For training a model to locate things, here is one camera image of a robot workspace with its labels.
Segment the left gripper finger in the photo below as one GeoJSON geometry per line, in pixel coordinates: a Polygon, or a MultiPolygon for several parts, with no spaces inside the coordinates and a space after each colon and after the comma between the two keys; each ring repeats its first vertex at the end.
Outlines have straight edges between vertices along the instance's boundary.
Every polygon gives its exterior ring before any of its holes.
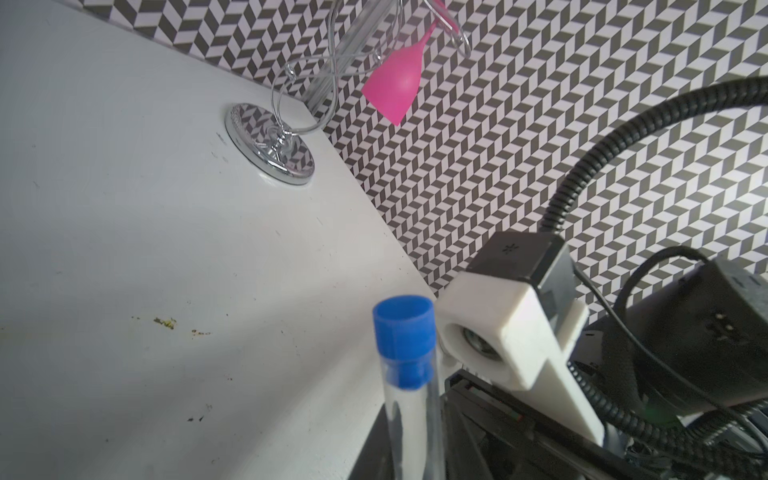
{"type": "Polygon", "coordinates": [[[349,480],[394,480],[392,447],[382,406],[348,476],[349,480]]]}

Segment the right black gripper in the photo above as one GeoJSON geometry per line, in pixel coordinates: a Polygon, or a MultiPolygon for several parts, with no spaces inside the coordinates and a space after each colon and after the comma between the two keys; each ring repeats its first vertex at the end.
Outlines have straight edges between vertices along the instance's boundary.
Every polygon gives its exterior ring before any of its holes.
{"type": "Polygon", "coordinates": [[[444,381],[448,479],[656,479],[459,370],[444,381]]]}

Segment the test tube blue cap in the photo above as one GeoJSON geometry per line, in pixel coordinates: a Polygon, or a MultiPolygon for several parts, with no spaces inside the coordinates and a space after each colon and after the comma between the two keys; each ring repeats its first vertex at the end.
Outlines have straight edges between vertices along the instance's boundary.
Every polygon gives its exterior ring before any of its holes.
{"type": "Polygon", "coordinates": [[[372,311],[396,479],[444,479],[433,302],[401,295],[372,311]]]}

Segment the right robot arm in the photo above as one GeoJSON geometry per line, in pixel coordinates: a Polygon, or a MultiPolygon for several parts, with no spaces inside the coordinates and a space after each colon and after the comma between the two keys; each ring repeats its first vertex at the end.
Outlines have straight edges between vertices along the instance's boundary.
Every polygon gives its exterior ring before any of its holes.
{"type": "Polygon", "coordinates": [[[767,470],[745,456],[662,428],[664,416],[742,415],[767,396],[767,286],[727,260],[697,268],[636,304],[602,337],[602,387],[568,366],[588,309],[571,259],[474,261],[440,296],[436,321],[447,353],[491,383],[594,442],[612,423],[626,433],[700,450],[705,467],[735,479],[767,470]]]}

